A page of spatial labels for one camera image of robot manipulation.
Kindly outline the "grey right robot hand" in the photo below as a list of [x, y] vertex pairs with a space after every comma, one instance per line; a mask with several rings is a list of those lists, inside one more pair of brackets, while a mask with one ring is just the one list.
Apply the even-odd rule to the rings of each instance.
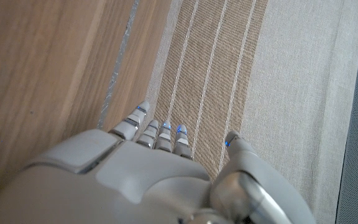
[[231, 131], [216, 179], [187, 130], [151, 121], [143, 101], [105, 132], [77, 134], [30, 160], [0, 191], [0, 223], [314, 223], [298, 191]]

